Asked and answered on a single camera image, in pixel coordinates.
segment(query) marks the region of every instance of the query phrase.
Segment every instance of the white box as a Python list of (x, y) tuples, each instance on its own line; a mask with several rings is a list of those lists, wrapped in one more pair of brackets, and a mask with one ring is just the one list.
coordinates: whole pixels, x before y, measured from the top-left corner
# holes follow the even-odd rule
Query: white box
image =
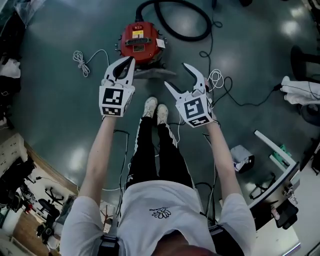
[(213, 121), (211, 104), (205, 94), (180, 102), (175, 106), (183, 120), (193, 128)]
[(119, 88), (116, 86), (100, 86), (99, 107), (101, 115), (123, 117), (131, 100), (135, 88)]

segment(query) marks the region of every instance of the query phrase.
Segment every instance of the white device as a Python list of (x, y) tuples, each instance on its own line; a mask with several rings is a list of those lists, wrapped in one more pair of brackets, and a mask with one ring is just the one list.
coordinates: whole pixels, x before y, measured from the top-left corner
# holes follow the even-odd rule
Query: white device
[(204, 76), (193, 66), (182, 63), (183, 67), (194, 77), (193, 91), (180, 92), (172, 83), (164, 84), (176, 100), (176, 108), (183, 120), (191, 127), (198, 127), (213, 122), (211, 100), (206, 94)]
[(136, 60), (128, 56), (118, 59), (107, 68), (99, 88), (101, 115), (124, 116), (135, 92), (132, 86), (135, 65)]

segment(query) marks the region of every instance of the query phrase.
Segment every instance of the white stripe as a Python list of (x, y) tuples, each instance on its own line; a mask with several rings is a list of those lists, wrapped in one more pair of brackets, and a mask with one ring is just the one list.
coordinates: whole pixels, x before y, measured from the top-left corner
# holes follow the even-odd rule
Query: white stripe
[(139, 126), (138, 126), (138, 129), (136, 131), (136, 136), (135, 136), (135, 142), (134, 142), (134, 153), (133, 155), (135, 155), (135, 153), (137, 152), (138, 150), (138, 136), (139, 136), (139, 130), (140, 130), (140, 124), (141, 124), (141, 118), (140, 118), (140, 122), (139, 122)]
[(165, 124), (165, 127), (169, 130), (169, 136), (170, 136), (170, 138), (172, 139), (172, 144), (173, 144), (176, 148), (178, 148), (177, 140), (176, 140), (174, 134), (172, 133), (172, 131), (171, 131), (171, 129), (170, 129), (170, 126), (166, 123), (166, 124)]

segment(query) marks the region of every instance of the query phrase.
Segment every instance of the black strap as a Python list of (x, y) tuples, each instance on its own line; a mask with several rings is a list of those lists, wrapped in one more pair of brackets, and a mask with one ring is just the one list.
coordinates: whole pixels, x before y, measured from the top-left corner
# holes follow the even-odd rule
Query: black strap
[[(238, 243), (221, 225), (216, 225), (209, 231), (217, 254), (221, 256), (244, 256), (244, 252)], [(98, 256), (118, 256), (119, 249), (118, 238), (105, 234), (101, 237)]]
[(118, 256), (119, 248), (118, 238), (105, 234), (101, 237), (98, 256)]
[(221, 225), (216, 225), (209, 231), (217, 254), (221, 256), (244, 256), (239, 244)]

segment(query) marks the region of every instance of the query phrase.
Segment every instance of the white cloth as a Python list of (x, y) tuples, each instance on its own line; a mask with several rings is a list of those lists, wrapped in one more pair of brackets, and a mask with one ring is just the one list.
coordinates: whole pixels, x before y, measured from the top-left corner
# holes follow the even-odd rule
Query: white cloth
[[(174, 230), (182, 233), (190, 245), (215, 252), (207, 219), (200, 214), (196, 192), (179, 183), (152, 180), (131, 185), (123, 196), (117, 236), (120, 253), (126, 256), (149, 256), (158, 241)], [(256, 238), (253, 216), (240, 194), (231, 194), (222, 207), (219, 224), (241, 247), (251, 254)], [(62, 230), (62, 256), (90, 256), (103, 234), (99, 207), (89, 197), (78, 197)]]
[(280, 91), (287, 93), (284, 99), (290, 104), (305, 105), (320, 99), (320, 84), (309, 81), (291, 81), (285, 76)]
[(20, 62), (10, 58), (5, 65), (1, 65), (0, 76), (8, 78), (20, 78), (21, 71), (19, 66)]

